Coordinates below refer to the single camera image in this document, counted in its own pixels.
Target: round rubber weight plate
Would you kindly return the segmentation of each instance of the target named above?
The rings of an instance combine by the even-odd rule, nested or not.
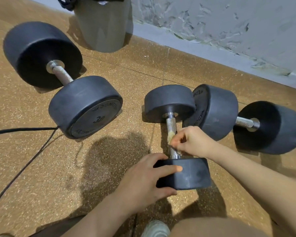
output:
[[[212,139],[223,139],[232,130],[238,115],[237,97],[231,91],[201,84],[193,91],[195,113],[182,126],[198,126]]]
[[[280,155],[296,148],[296,111],[267,101],[245,106],[240,117],[256,118],[260,127],[255,132],[234,126],[237,148]]]
[[[157,187],[172,187],[176,190],[194,190],[211,185],[208,163],[205,158],[193,159],[166,159],[158,160],[154,168],[164,165],[182,166],[183,170],[157,181]]]
[[[153,123],[165,122],[164,114],[174,112],[177,121],[185,120],[195,111],[192,91],[182,85],[166,85],[145,96],[145,114]]]
[[[56,89],[62,83],[46,70],[49,61],[60,60],[65,70],[76,79],[82,68],[82,55],[72,41],[58,28],[44,22],[21,23],[4,38],[6,58],[28,84]]]
[[[52,98],[48,112],[70,139],[90,136],[111,122],[123,99],[101,76],[79,78]]]

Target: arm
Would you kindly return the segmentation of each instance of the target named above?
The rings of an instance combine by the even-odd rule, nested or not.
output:
[[[295,180],[219,144],[199,127],[182,129],[170,144],[180,151],[206,157],[219,164],[241,183],[279,225],[296,236]]]
[[[156,187],[160,177],[182,171],[180,166],[153,167],[159,159],[167,158],[161,153],[143,157],[126,172],[114,193],[108,195],[62,237],[112,237],[131,215],[143,211],[159,199],[176,195],[173,188]]]

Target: black cable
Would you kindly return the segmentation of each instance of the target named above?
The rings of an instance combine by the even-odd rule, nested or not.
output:
[[[26,169],[26,167],[29,166],[29,164],[32,163],[33,160],[35,160],[36,157],[39,156],[39,154],[44,150],[44,147],[48,144],[48,142],[51,140],[51,138],[53,137],[53,135],[55,134],[56,130],[58,129],[58,127],[53,127],[53,129],[48,128],[47,130],[54,130],[53,133],[51,134],[51,136],[48,138],[48,140],[45,142],[45,144],[43,144],[43,146],[40,148],[40,150],[35,154],[35,156],[32,157],[32,159],[30,159],[30,161],[20,170],[20,172],[10,181],[10,183],[4,188],[4,190],[0,193],[0,199],[1,197],[4,195],[4,193],[7,191],[7,189],[12,185],[12,183],[20,176],[20,174],[22,174],[22,172]]]
[[[38,128],[13,128],[0,130],[0,134],[16,132],[16,131],[48,131],[48,130],[56,130],[58,127],[38,127]]]

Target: textured wall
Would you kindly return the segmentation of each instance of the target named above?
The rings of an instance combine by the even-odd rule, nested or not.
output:
[[[296,0],[132,0],[135,19],[296,73]]]

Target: hand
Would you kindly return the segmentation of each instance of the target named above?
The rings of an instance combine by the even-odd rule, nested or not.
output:
[[[158,160],[167,158],[162,153],[146,155],[125,173],[113,195],[122,199],[122,203],[130,215],[145,210],[160,199],[177,195],[173,188],[156,187],[159,178],[182,171],[181,166],[175,165],[153,167]]]
[[[178,130],[171,139],[170,145],[190,155],[210,158],[218,142],[206,135],[198,126],[188,126]]]

